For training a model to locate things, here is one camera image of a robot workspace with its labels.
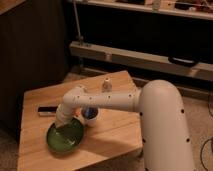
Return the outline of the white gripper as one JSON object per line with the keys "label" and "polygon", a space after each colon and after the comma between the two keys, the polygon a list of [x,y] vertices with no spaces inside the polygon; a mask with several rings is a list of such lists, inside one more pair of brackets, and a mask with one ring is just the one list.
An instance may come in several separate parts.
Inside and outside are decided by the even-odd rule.
{"label": "white gripper", "polygon": [[60,104],[56,110],[56,127],[66,125],[73,118],[73,110],[64,104]]}

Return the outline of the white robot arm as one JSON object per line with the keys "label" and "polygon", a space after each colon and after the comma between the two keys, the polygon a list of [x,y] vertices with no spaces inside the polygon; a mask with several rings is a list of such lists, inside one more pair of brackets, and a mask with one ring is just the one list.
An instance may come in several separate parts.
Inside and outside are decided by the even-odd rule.
{"label": "white robot arm", "polygon": [[196,170],[182,96],[170,82],[153,80],[141,89],[103,93],[76,86],[64,94],[55,125],[66,125],[79,107],[138,113],[146,171]]}

